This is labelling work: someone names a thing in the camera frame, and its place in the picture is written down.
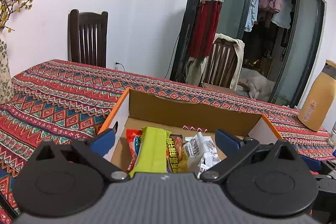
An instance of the dark wooden chair back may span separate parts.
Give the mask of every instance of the dark wooden chair back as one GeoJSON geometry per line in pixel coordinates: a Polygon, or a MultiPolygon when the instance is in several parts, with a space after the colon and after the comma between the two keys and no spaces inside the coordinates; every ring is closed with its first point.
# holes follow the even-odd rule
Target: dark wooden chair back
{"type": "Polygon", "coordinates": [[[68,17],[71,60],[106,68],[106,35],[108,13],[71,10],[68,17]]]}
{"type": "Polygon", "coordinates": [[[216,39],[206,64],[204,83],[230,88],[238,62],[234,45],[234,42],[216,39]]]}

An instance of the orange thermos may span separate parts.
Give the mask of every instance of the orange thermos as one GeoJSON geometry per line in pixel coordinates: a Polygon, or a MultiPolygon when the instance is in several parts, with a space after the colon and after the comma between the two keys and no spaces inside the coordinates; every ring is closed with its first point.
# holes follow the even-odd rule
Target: orange thermos
{"type": "Polygon", "coordinates": [[[336,63],[327,60],[322,72],[315,79],[298,115],[309,129],[318,131],[334,100],[336,92],[336,63]]]}

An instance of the red geometric tablecloth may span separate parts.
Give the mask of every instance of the red geometric tablecloth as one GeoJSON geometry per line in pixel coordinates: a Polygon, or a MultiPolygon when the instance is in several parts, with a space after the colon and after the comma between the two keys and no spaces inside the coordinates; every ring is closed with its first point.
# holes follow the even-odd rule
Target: red geometric tablecloth
{"type": "MultiPolygon", "coordinates": [[[[44,62],[14,76],[13,85],[14,98],[0,106],[0,190],[14,208],[11,189],[15,177],[39,143],[46,138],[64,144],[95,136],[125,88],[264,114],[299,153],[335,159],[325,129],[313,132],[298,120],[296,110],[241,96],[61,60],[44,62]]],[[[9,220],[0,211],[1,221],[9,220]]]]}

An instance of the snack package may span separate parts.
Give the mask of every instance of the snack package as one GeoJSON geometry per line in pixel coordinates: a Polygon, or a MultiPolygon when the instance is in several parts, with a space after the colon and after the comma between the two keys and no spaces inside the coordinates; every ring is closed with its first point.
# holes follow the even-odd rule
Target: snack package
{"type": "Polygon", "coordinates": [[[179,164],[179,172],[194,172],[197,178],[201,173],[213,167],[221,160],[211,137],[197,133],[183,145],[182,160],[179,164]]]}
{"type": "MultiPolygon", "coordinates": [[[[126,138],[132,155],[132,160],[126,170],[131,172],[137,162],[137,157],[141,146],[142,130],[126,129],[126,138]]],[[[167,138],[166,158],[167,172],[178,172],[178,165],[182,159],[182,135],[170,134],[167,138]]]]}
{"type": "Polygon", "coordinates": [[[129,172],[132,178],[136,172],[167,173],[167,138],[171,132],[162,128],[143,127],[141,144],[134,168],[129,172]]]}
{"type": "Polygon", "coordinates": [[[182,135],[170,134],[167,138],[167,171],[177,173],[182,159],[182,135]]]}
{"type": "Polygon", "coordinates": [[[137,157],[140,150],[142,130],[137,129],[126,129],[126,138],[129,145],[129,150],[132,155],[131,163],[129,164],[126,172],[129,173],[135,166],[135,162],[137,161],[137,157]]]}

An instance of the floral vase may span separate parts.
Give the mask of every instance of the floral vase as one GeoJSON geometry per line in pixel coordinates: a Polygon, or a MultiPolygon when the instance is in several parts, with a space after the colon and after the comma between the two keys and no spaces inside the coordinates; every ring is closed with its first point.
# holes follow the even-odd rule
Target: floral vase
{"type": "Polygon", "coordinates": [[[14,96],[11,75],[9,73],[7,43],[0,29],[0,105],[9,102],[14,96]]]}

